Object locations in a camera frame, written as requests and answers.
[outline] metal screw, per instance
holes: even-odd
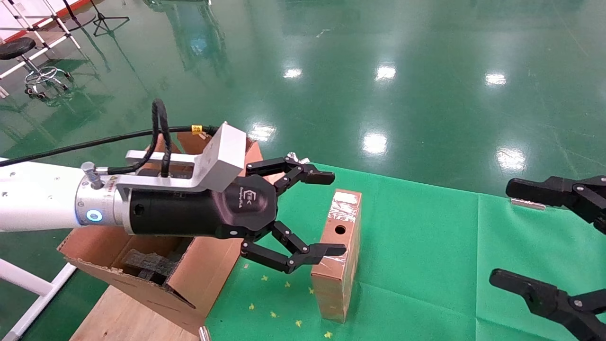
[[[80,166],[80,169],[86,174],[86,177],[90,181],[90,187],[92,189],[100,189],[103,188],[103,182],[101,181],[101,177],[99,173],[97,173],[97,167],[92,162],[85,162]]]

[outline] black cable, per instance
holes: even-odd
[[[117,174],[127,174],[136,171],[137,169],[143,167],[147,161],[152,157],[153,151],[156,150],[156,143],[158,143],[158,112],[164,112],[164,116],[166,116],[166,109],[164,108],[164,103],[159,98],[156,98],[151,103],[151,143],[150,147],[147,149],[145,155],[141,160],[135,163],[132,166],[126,167],[108,167],[107,175],[117,175]]]
[[[170,167],[170,155],[172,153],[170,132],[168,131],[168,116],[166,114],[166,107],[161,100],[158,100],[158,118],[160,120],[160,129],[162,130],[162,136],[164,137],[164,156],[162,157],[162,167],[160,168],[160,176],[162,178],[168,177],[168,169]]]
[[[204,126],[202,128],[202,131],[209,134],[210,136],[213,136],[216,133],[216,131],[218,130],[218,128],[219,127],[216,127],[216,126]],[[169,128],[169,131],[171,133],[191,132],[191,126],[171,127],[171,128]],[[0,161],[0,167],[11,166],[13,164],[27,162],[27,161],[33,161],[33,160],[37,160],[37,159],[41,159],[41,158],[45,158],[45,157],[51,157],[53,155],[63,154],[63,153],[71,152],[73,150],[95,147],[100,144],[122,141],[122,140],[127,140],[129,138],[135,138],[135,137],[143,137],[143,136],[152,135],[152,134],[153,134],[153,131],[151,129],[147,129],[147,130],[140,130],[138,132],[116,135],[116,136],[112,136],[112,137],[105,137],[105,138],[101,138],[99,140],[73,144],[73,145],[67,146],[67,147],[61,147],[61,148],[57,148],[57,149],[53,149],[53,150],[48,150],[46,152],[41,152],[41,153],[26,155],[24,157],[17,157],[17,158],[12,158],[10,160]]]

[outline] stool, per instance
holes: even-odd
[[[10,60],[21,57],[25,62],[25,69],[29,71],[27,76],[25,76],[25,93],[28,95],[36,95],[36,97],[43,99],[46,98],[46,94],[43,91],[38,91],[36,87],[38,84],[54,82],[59,84],[63,90],[68,90],[67,85],[63,84],[56,78],[58,72],[63,73],[63,75],[70,79],[72,76],[69,72],[65,72],[61,69],[57,69],[54,66],[47,67],[36,67],[34,63],[32,63],[29,58],[25,56],[25,53],[30,51],[36,46],[36,41],[34,39],[23,37],[19,39],[15,39],[13,41],[7,42],[3,45],[0,45],[0,59],[1,60]]]

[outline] blue led light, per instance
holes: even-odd
[[[92,209],[86,212],[86,217],[90,221],[101,221],[101,219],[103,219],[103,215],[101,214],[101,212],[97,211],[96,209]]]

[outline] black stool seat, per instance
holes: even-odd
[[[0,59],[9,60],[23,55],[36,46],[34,39],[23,37],[0,45]]]

